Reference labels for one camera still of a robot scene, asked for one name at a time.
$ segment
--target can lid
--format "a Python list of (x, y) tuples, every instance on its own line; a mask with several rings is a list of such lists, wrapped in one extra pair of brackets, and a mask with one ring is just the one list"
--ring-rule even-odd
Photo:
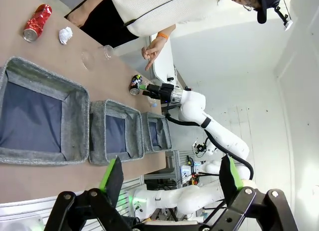
[(132, 95), (138, 95), (140, 93), (140, 90), (137, 88), (132, 88), (132, 89), (130, 89), (130, 93)]
[(35, 30), (33, 30), (31, 28), (25, 29), (23, 31), (23, 38), (28, 42), (32, 42), (38, 38), (38, 34), (36, 33)]

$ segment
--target metal bolt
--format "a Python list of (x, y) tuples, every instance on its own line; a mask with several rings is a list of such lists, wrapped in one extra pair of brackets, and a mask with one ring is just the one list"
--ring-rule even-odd
[(245, 189), (245, 193), (248, 195), (251, 195), (253, 193), (253, 191), (251, 189)]
[(91, 196), (95, 197), (95, 196), (97, 196), (97, 195), (98, 195), (97, 192), (95, 192), (95, 191), (92, 191), (92, 192), (91, 192)]
[(277, 191), (273, 191), (272, 193), (272, 196), (274, 196), (275, 198), (277, 198), (279, 196), (278, 192)]
[(69, 199), (71, 198), (71, 196), (70, 196), (70, 195), (64, 195), (64, 198), (65, 198), (66, 200), (69, 200)]

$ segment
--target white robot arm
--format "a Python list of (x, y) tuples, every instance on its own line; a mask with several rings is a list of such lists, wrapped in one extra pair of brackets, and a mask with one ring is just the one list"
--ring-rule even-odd
[[(234, 155), (237, 159), (246, 160), (249, 153), (247, 144), (204, 112), (206, 106), (204, 95), (174, 88), (170, 84), (163, 84), (161, 87), (148, 85), (147, 91), (144, 91), (143, 95), (168, 103), (179, 104), (179, 121), (176, 121), (177, 123), (199, 125), (209, 136), (211, 135), (210, 140), (217, 142), (211, 144), (211, 146), (216, 145), (220, 150), (225, 148), (229, 154)], [(248, 180), (251, 176), (250, 170), (241, 163), (236, 163), (235, 165), (240, 178)], [(220, 161), (199, 165), (196, 168), (198, 172), (219, 174)], [(203, 206), (222, 198), (223, 192), (220, 183), (216, 181), (203, 187), (187, 186), (172, 191), (137, 190), (133, 198), (133, 208), (136, 216), (141, 219), (148, 218), (158, 208), (177, 207), (180, 213), (191, 214)]]

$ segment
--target large gray bin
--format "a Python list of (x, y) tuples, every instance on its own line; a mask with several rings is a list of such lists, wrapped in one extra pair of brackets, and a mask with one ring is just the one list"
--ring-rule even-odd
[(92, 164), (108, 165), (117, 156), (122, 162), (143, 158), (142, 116), (138, 110), (113, 100), (94, 101), (90, 123)]
[(167, 119), (152, 112), (142, 114), (145, 153), (172, 148)]
[(67, 165), (89, 153), (87, 90), (23, 58), (0, 70), (0, 163)]

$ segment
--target cap brim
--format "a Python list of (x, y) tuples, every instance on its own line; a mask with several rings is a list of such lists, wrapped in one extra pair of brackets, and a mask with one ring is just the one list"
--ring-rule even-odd
[(259, 0), (261, 8), (257, 9), (257, 21), (260, 24), (264, 24), (267, 21), (267, 4), (266, 0)]

